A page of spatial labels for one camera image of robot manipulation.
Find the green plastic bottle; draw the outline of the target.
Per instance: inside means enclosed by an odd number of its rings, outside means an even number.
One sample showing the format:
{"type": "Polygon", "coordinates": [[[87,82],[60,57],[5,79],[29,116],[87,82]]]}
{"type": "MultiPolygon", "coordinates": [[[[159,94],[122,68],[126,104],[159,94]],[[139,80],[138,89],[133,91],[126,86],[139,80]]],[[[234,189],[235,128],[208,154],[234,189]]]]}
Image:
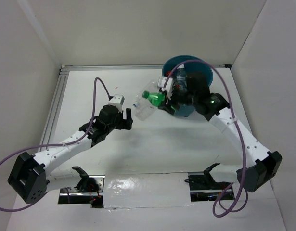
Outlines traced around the green plastic bottle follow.
{"type": "Polygon", "coordinates": [[[147,99],[152,106],[159,107],[165,101],[166,95],[160,92],[144,91],[142,97],[147,99]]]}

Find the large clear plastic bottle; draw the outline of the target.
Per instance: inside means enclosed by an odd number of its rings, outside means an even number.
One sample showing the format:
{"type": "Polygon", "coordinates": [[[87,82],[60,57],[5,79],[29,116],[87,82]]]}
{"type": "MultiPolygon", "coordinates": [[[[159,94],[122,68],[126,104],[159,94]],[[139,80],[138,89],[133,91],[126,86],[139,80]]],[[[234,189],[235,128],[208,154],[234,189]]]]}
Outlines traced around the large clear plastic bottle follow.
{"type": "Polygon", "coordinates": [[[142,97],[142,93],[144,91],[149,92],[159,92],[159,87],[157,86],[158,81],[151,80],[140,92],[137,94],[135,101],[133,103],[135,116],[141,120],[146,120],[149,116],[151,116],[157,107],[151,105],[151,103],[142,97]]]}

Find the clear bottle blue label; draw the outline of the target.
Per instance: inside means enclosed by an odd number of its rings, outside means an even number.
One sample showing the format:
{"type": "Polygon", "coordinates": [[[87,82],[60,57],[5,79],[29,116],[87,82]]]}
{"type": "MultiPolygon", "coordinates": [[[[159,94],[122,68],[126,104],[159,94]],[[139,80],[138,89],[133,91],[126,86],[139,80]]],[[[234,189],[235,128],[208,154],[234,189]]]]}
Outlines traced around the clear bottle blue label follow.
{"type": "Polygon", "coordinates": [[[187,73],[185,71],[184,65],[182,64],[177,68],[177,73],[176,73],[176,81],[179,86],[179,89],[182,91],[187,91],[186,78],[187,78],[187,73]]]}

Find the clear bottle red cap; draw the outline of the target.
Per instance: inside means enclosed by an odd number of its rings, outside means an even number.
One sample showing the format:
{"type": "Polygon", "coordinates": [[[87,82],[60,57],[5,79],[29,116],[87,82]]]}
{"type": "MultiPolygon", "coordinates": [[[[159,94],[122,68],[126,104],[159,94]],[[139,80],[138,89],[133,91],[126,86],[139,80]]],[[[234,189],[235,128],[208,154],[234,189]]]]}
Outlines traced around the clear bottle red cap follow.
{"type": "Polygon", "coordinates": [[[171,76],[173,79],[176,79],[176,70],[172,73],[172,74],[170,74],[171,73],[171,71],[167,71],[166,73],[165,73],[165,77],[168,77],[168,76],[171,76]]]}

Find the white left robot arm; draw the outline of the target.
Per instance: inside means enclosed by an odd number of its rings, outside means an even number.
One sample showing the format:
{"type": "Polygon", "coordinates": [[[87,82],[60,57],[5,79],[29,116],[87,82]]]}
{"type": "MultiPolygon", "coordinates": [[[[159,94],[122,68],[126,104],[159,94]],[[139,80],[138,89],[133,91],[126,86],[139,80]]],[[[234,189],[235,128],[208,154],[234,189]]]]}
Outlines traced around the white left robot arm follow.
{"type": "Polygon", "coordinates": [[[8,183],[18,195],[27,203],[33,204],[40,200],[47,192],[65,187],[83,192],[90,185],[98,189],[96,180],[79,166],[70,170],[53,173],[53,171],[75,155],[91,149],[104,141],[113,130],[131,130],[131,109],[125,111],[113,105],[105,105],[92,123],[87,123],[72,136],[42,152],[29,155],[20,154],[11,170],[8,183]]]}

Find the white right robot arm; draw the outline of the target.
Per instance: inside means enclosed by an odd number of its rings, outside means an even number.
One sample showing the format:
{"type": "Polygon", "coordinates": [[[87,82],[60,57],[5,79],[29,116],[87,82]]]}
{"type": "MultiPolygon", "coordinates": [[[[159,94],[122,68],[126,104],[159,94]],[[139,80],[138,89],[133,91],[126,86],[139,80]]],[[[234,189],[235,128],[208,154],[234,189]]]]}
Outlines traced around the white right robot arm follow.
{"type": "Polygon", "coordinates": [[[211,93],[201,73],[186,77],[186,86],[170,77],[161,77],[157,84],[163,101],[159,109],[174,114],[182,105],[193,106],[197,113],[216,127],[242,157],[242,164],[215,163],[204,171],[204,184],[210,189],[220,182],[238,183],[253,193],[276,175],[282,161],[278,151],[270,151],[242,124],[228,99],[211,93]]]}

